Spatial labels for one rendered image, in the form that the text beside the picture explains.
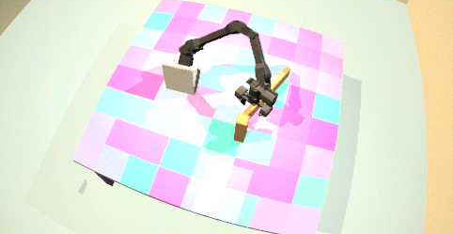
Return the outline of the orange wooden post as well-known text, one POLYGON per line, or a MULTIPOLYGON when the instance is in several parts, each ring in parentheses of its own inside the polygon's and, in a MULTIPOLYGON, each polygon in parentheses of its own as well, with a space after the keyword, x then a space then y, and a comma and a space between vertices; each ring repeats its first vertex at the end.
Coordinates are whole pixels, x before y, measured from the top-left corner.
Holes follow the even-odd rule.
POLYGON ((247 134, 249 118, 250 118, 250 116, 240 114, 240 113, 238 114, 236 124, 235 124, 235 132, 234 132, 233 141, 242 142, 242 143, 244 142, 246 134, 247 134))

